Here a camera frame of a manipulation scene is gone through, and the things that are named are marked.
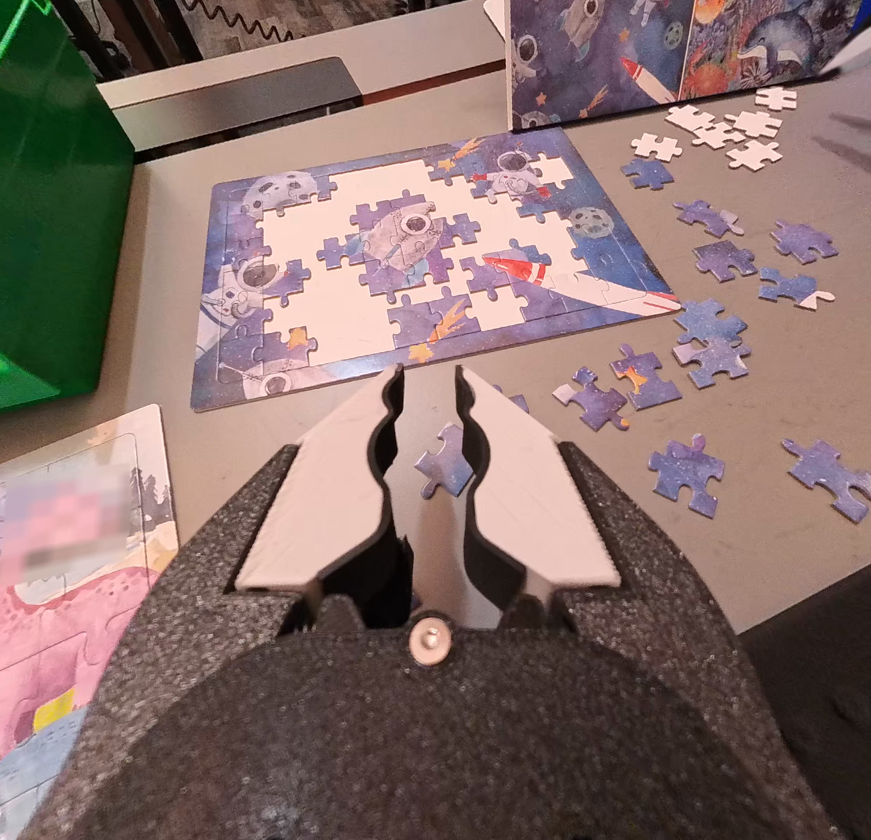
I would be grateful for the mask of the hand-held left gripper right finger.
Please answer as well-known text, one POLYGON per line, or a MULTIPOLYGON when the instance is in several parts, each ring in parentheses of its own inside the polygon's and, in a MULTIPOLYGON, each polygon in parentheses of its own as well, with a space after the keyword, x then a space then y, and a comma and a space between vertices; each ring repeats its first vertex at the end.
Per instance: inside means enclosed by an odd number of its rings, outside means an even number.
POLYGON ((464 565, 500 610, 530 595, 619 587, 621 577, 554 435, 469 368, 455 369, 462 453, 473 470, 464 565))

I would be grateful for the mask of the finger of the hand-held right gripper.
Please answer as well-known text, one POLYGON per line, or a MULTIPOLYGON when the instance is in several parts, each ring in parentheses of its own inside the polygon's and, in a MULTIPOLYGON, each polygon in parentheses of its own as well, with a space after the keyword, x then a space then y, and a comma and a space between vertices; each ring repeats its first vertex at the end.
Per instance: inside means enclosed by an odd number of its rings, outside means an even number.
POLYGON ((870 64, 870 37, 856 37, 849 41, 820 71, 820 77, 834 76, 870 64))

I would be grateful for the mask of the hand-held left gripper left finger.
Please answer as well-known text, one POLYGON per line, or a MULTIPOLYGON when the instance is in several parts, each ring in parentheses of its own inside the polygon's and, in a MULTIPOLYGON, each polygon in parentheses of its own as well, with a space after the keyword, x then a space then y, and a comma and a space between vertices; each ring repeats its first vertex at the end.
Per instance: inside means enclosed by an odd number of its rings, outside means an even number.
POLYGON ((235 578, 237 591, 345 594, 367 614, 396 578, 405 579, 385 481, 403 396, 404 369, 392 364, 300 439, 235 578))

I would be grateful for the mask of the blue starry jigsaw piece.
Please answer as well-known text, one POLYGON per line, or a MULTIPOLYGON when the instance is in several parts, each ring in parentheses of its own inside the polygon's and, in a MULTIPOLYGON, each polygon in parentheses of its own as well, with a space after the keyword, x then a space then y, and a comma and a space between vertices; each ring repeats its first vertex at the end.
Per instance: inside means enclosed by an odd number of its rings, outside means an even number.
POLYGON ((474 474, 463 456, 463 428, 446 423, 437 437, 442 442, 441 449, 423 453, 415 463, 416 469, 428 478, 421 488, 421 497, 429 500, 439 487, 452 497, 459 497, 474 474))

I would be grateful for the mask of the blue puzzle pieces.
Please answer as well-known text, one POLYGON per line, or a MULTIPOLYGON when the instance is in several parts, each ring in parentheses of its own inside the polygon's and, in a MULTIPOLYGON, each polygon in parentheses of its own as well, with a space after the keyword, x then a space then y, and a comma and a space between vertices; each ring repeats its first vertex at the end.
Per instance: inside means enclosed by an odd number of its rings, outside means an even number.
MULTIPOLYGON (((772 234, 776 249, 782 255, 793 255, 803 264, 818 257, 831 257, 838 251, 833 238, 808 224, 778 220, 772 234)), ((788 298, 796 308, 815 310, 818 301, 833 301, 834 296, 817 288, 816 279, 808 275, 786 277, 777 268, 756 268, 753 253, 737 249, 731 242, 700 246, 695 250, 697 268, 713 273, 718 280, 734 279, 732 270, 744 275, 759 274, 765 281, 758 290, 762 300, 776 302, 788 298)), ((741 334, 746 324, 734 316, 724 317, 724 306, 713 299, 687 301, 676 317, 684 333, 672 350, 683 366, 696 364, 689 372, 695 388, 703 389, 715 383, 715 377, 725 374, 731 379, 746 377, 745 357, 751 350, 743 344, 741 334)), ((654 354, 637 354, 628 345, 622 345, 624 358, 612 362, 616 377, 630 378, 633 384, 630 401, 637 409, 675 400, 674 393, 658 386, 656 372, 661 364, 654 354)), ((582 418, 592 428, 599 428, 610 418, 619 418, 622 403, 613 391, 604 392, 596 385, 597 377, 587 368, 580 368, 573 376, 578 388, 563 385, 554 390, 553 397, 563 404, 576 403, 583 408, 582 418)), ((712 519, 718 500, 706 487, 711 479, 721 480, 724 462, 705 453, 705 437, 695 434, 691 442, 671 440, 664 452, 651 454, 648 468, 657 473, 654 491, 661 497, 677 501, 683 488, 692 491, 689 508, 712 519)), ((817 440, 810 447, 784 439, 782 447, 797 461, 789 474, 802 486, 822 486, 833 495, 833 508, 854 523, 865 519, 869 503, 855 497, 859 492, 869 498, 869 472, 855 472, 841 462, 841 453, 831 444, 817 440)))

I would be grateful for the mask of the grey desk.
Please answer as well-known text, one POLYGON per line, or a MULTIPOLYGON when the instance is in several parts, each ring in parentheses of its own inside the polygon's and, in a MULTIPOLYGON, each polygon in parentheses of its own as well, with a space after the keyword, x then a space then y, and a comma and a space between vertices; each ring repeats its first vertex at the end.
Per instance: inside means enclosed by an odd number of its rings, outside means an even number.
MULTIPOLYGON (((2 415, 2 462, 88 430, 150 403, 161 407, 180 542, 242 486, 278 448, 296 441, 351 397, 363 381, 196 414, 189 407, 197 301, 212 185, 407 148, 498 133, 504 128, 501 73, 366 105, 273 132, 137 167, 117 272, 101 383, 68 398, 2 415)), ((754 626, 869 563, 869 519, 853 524, 821 488, 788 475, 782 447, 824 439, 855 471, 869 471, 869 68, 801 85, 798 107, 779 132, 783 158, 759 172, 728 172, 722 156, 685 147, 675 182, 634 190, 619 170, 629 142, 665 134, 659 111, 597 119, 568 130, 682 299, 721 301, 747 323, 747 377, 718 376, 697 390, 673 358, 680 333, 669 317, 559 337, 468 360, 531 415, 575 442, 663 527, 698 569, 737 631, 754 626), (803 264, 776 249, 778 220, 833 238, 837 255, 803 264), (753 253, 756 268, 808 275, 833 301, 815 310, 758 297, 759 274, 732 270, 720 281, 697 268, 695 250, 722 241, 753 253), (658 386, 675 400, 637 409, 630 378, 612 362, 652 353, 658 386), (553 397, 587 368, 619 396, 619 418, 599 428, 583 408, 553 397), (709 519, 654 491, 651 454, 669 441, 705 437, 724 462, 707 491, 709 519)))

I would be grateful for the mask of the scattered white puzzle pieces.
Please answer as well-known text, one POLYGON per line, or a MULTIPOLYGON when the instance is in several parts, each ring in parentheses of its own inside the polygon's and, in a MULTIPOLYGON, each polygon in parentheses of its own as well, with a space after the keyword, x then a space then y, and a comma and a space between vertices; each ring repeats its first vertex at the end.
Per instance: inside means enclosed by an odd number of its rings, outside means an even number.
POLYGON ((777 114, 793 111, 797 105, 797 91, 770 86, 756 92, 751 110, 715 119, 694 105, 676 105, 665 122, 688 133, 693 147, 723 150, 731 170, 757 172, 781 159, 777 138, 782 119, 777 114))

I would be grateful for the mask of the illustrated puzzle box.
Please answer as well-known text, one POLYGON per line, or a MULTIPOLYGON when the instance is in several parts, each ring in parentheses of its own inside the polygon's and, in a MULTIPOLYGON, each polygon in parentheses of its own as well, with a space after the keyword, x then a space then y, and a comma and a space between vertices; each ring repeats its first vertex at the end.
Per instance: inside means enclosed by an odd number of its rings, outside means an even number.
POLYGON ((525 131, 816 76, 869 0, 505 0, 525 131))

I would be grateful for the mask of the pink octopus puzzle board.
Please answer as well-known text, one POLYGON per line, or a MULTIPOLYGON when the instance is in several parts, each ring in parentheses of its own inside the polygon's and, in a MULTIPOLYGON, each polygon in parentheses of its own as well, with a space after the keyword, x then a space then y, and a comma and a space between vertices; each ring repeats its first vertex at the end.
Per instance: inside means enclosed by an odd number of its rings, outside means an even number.
POLYGON ((180 550, 162 414, 126 413, 2 465, 2 838, 47 796, 127 624, 180 550))

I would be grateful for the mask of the green storage box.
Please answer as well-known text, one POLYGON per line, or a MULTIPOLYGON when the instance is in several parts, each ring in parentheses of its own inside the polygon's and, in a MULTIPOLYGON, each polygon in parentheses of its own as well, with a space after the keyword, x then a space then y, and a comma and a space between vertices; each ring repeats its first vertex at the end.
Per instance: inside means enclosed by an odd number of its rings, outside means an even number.
POLYGON ((97 387, 134 149, 50 0, 1 0, 1 410, 97 387))

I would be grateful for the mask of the white table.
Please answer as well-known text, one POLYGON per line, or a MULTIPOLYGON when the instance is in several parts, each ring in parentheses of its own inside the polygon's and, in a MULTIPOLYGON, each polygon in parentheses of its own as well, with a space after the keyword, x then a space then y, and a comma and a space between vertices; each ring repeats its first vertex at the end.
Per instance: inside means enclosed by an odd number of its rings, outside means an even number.
POLYGON ((114 109, 318 59, 340 58, 364 105, 492 72, 504 74, 505 42, 484 0, 338 29, 98 86, 114 109))

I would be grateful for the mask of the dark grey panel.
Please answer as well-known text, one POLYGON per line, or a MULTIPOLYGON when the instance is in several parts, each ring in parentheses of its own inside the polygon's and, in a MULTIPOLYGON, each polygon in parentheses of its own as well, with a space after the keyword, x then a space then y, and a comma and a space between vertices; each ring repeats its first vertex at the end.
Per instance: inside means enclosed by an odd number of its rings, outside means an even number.
POLYGON ((185 93, 125 105, 115 116, 138 153, 229 139, 362 105, 337 57, 290 65, 185 93))

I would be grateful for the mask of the black metal frame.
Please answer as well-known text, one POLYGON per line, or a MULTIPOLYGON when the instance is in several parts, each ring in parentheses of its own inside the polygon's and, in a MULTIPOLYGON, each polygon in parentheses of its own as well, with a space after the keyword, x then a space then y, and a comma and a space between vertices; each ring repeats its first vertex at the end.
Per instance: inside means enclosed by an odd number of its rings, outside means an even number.
POLYGON ((203 60, 181 0, 50 0, 99 81, 203 60))

